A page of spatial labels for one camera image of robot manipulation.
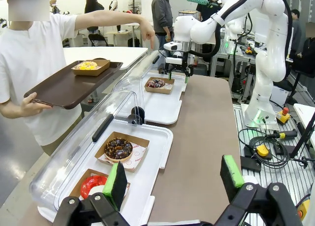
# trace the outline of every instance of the khaki pants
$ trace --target khaki pants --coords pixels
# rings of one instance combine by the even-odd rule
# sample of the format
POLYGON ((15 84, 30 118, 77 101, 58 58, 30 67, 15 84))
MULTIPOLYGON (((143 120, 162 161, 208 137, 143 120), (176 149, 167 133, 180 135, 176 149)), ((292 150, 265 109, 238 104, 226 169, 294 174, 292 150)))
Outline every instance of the khaki pants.
POLYGON ((59 145, 62 143, 62 141, 69 135, 69 133, 75 128, 75 126, 78 125, 78 123, 82 120, 81 116, 69 127, 69 129, 61 135, 56 141, 53 143, 47 145, 47 146, 42 146, 41 148, 44 150, 46 154, 51 156, 53 152, 59 147, 59 145))

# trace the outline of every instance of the floor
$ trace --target floor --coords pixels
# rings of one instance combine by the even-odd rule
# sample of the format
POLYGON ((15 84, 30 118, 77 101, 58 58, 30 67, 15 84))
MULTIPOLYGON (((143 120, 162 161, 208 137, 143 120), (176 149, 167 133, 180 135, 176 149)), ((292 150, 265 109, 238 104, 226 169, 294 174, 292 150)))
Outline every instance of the floor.
MULTIPOLYGON (((298 92, 294 98, 300 104, 315 106, 306 92, 298 92)), ((43 154, 21 120, 0 116, 0 140, 0 226, 15 226, 32 202, 29 184, 48 156, 43 154)))

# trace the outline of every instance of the grooved aluminum plate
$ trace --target grooved aluminum plate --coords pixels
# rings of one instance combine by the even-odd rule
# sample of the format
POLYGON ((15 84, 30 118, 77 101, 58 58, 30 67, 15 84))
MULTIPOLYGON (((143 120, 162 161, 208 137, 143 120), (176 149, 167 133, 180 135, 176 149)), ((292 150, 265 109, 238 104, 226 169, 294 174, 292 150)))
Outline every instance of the grooved aluminum plate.
MULTIPOLYGON (((240 105, 234 105, 234 113, 235 113, 235 120, 237 125, 238 132, 245 127, 244 125, 244 118, 243 113, 240 105)), ((290 119, 289 122, 281 126, 281 131, 293 130, 297 129, 294 120, 290 119)), ((272 134, 272 130, 267 130, 267 134, 272 134)), ((245 142, 249 143, 249 140, 254 136, 258 136, 255 131, 243 131, 240 135, 240 138, 245 142)), ((283 141, 284 145, 292 145, 295 146, 298 140, 301 138, 301 134, 298 133, 298 136, 295 139, 290 139, 287 141, 283 141)), ((240 153, 241 156, 244 156, 244 144, 239 141, 240 153)), ((272 154, 275 155, 275 151, 272 146, 267 147, 271 150, 272 154)), ((307 158, 310 158, 310 154, 307 149, 303 149, 302 155, 307 158)), ((283 183, 285 184, 286 188, 288 189, 292 201, 294 204, 297 204, 305 195, 311 193, 311 184, 315 179, 315 172, 312 168, 313 165, 310 163, 306 169, 299 166, 299 164, 295 161, 289 161, 289 163, 282 169, 274 170, 269 167, 262 165, 261 172, 253 172, 246 169, 242 169, 243 176, 249 175, 254 176, 259 184, 266 188, 271 183, 283 183)), ((264 226, 264 222, 262 221, 261 217, 258 214, 249 214, 246 218, 246 222, 251 226, 264 226)))

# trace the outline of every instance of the brown table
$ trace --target brown table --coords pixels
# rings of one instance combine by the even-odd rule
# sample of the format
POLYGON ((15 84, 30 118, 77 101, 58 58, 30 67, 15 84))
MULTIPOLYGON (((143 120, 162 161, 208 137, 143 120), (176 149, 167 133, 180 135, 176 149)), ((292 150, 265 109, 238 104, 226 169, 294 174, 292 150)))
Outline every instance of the brown table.
MULTIPOLYGON (((240 168, 237 129, 228 82, 194 75, 189 79, 166 169, 157 177, 150 222, 200 219, 215 223, 228 205, 220 177, 222 155, 240 168)), ((51 226, 35 204, 23 226, 51 226)))

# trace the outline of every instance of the long black hair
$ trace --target long black hair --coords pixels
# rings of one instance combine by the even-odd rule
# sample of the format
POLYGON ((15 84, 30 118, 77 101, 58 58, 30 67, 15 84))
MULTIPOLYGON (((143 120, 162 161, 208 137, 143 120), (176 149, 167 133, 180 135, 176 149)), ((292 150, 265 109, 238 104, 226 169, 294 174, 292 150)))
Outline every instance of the long black hair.
POLYGON ((90 13, 96 11, 97 0, 87 0, 85 5, 85 13, 90 13))

